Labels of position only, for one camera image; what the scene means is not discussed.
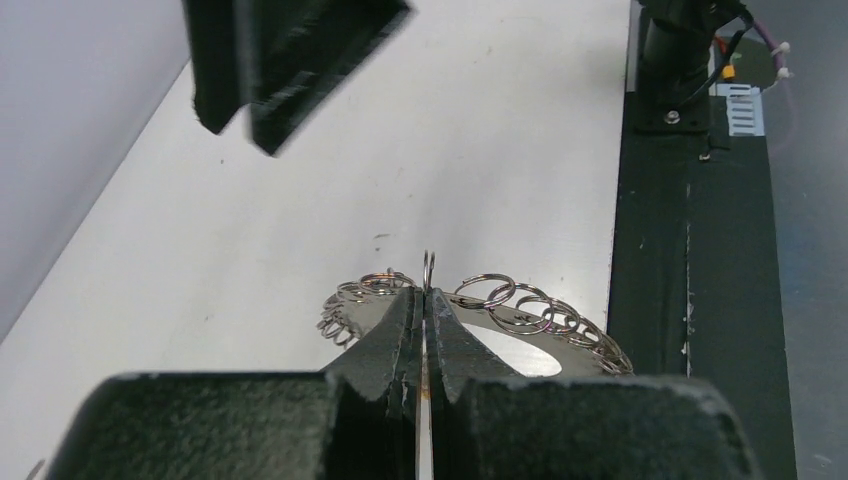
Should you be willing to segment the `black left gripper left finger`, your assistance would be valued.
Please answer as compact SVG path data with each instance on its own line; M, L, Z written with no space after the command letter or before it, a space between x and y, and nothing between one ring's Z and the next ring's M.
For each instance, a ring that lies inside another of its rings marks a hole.
M101 383L50 479L413 479L422 294L364 305L373 329L311 372L133 372Z

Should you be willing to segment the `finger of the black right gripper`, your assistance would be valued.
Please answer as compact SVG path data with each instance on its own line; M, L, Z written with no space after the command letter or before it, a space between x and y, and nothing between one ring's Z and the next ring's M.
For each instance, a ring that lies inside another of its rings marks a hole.
M182 2L200 124L221 134L254 99L253 1Z
M242 2L242 89L253 143L276 154L411 12L406 1Z

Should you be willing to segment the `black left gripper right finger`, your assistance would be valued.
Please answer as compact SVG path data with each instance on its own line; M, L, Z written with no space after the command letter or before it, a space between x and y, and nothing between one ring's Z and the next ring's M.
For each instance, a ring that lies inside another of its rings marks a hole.
M519 374L424 300L437 479L758 479L733 408L681 376Z

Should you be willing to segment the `metal disc with keyrings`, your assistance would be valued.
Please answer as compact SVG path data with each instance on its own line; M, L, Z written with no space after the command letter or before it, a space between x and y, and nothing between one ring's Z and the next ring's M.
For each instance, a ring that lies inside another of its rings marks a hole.
M415 282L388 269L341 283L324 303L316 328L321 335L349 347L371 332L397 293ZM444 295L463 326L503 334L549 356L581 349L604 373L631 375L633 365L619 345L569 304L541 289L515 282L505 274L478 274Z

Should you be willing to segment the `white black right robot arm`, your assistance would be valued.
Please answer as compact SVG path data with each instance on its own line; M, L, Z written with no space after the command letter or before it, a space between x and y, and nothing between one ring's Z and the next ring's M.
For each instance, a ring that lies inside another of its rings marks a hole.
M212 133L247 108L252 142L276 154L320 103L411 14L406 1L187 1L194 109ZM717 81L716 32L755 21L738 1L645 1L637 94L651 113L698 110Z

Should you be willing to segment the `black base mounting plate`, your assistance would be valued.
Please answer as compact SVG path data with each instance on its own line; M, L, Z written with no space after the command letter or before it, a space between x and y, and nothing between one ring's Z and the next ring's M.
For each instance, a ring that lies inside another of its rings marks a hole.
M797 475L767 141L643 133L624 98L608 330L642 375L710 382L768 479Z

